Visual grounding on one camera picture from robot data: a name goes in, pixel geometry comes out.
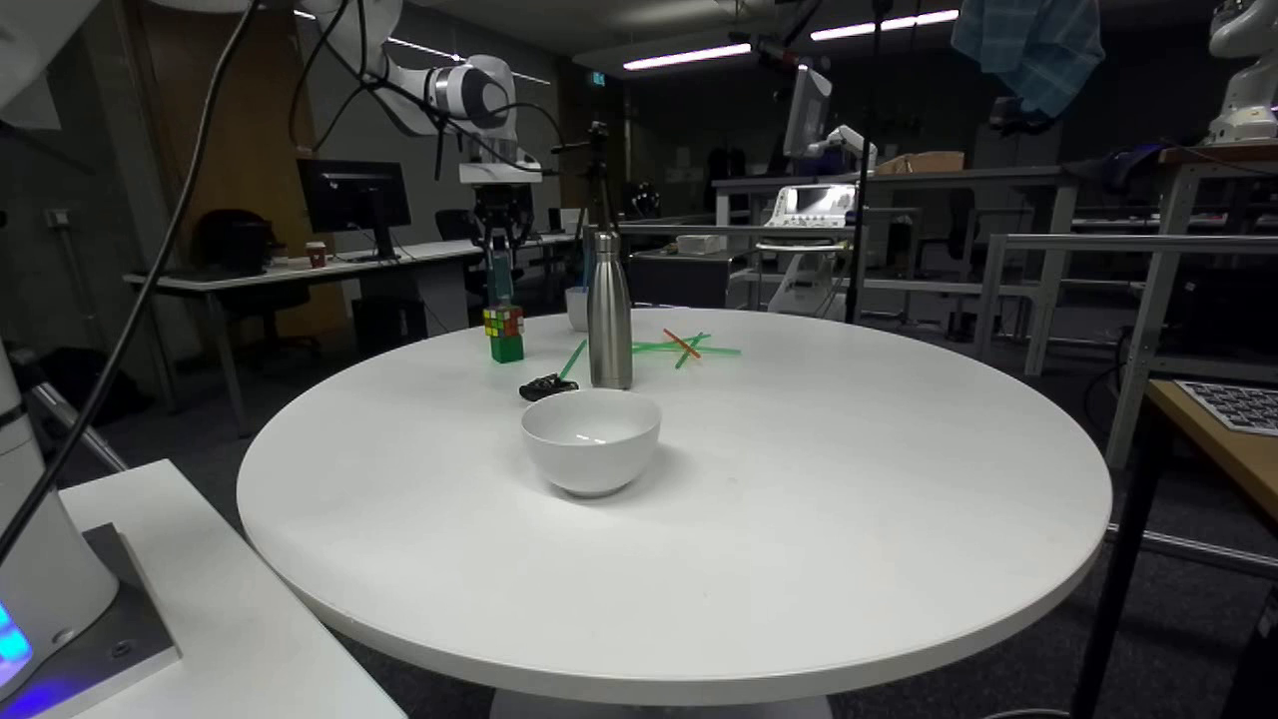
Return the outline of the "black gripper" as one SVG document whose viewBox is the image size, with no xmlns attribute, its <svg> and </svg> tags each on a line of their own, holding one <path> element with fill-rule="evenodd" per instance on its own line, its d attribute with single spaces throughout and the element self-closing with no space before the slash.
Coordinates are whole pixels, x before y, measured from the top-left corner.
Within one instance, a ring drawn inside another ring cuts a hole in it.
<svg viewBox="0 0 1278 719">
<path fill-rule="evenodd" d="M 523 239 L 531 235 L 531 186 L 527 185 L 481 185 L 477 186 L 477 219 L 483 231 L 512 235 L 507 264 L 523 272 Z M 483 235 L 483 272 L 499 276 L 494 235 Z"/>
</svg>

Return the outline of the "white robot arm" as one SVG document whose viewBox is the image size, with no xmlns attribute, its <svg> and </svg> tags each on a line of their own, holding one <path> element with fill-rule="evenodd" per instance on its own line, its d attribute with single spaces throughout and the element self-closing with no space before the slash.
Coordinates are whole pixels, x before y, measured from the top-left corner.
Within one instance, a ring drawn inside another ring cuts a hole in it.
<svg viewBox="0 0 1278 719">
<path fill-rule="evenodd" d="M 463 138 L 461 181 L 467 186 L 531 186 L 543 163 L 514 138 L 520 93 L 503 54 L 454 54 L 451 63 L 409 63 L 394 54 L 403 0 L 262 0 L 317 23 L 317 51 L 330 51 L 399 131 Z"/>
</svg>

